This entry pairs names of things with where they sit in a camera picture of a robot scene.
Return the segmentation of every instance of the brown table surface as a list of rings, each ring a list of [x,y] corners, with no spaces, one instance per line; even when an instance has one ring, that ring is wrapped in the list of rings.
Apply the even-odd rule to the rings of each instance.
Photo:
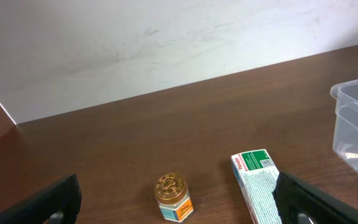
[[[18,125],[0,140],[0,211],[69,174],[78,223],[164,223],[153,186],[185,177],[187,223],[251,223],[231,155],[266,148],[279,170],[358,208],[332,149],[330,88],[358,79],[358,46]]]

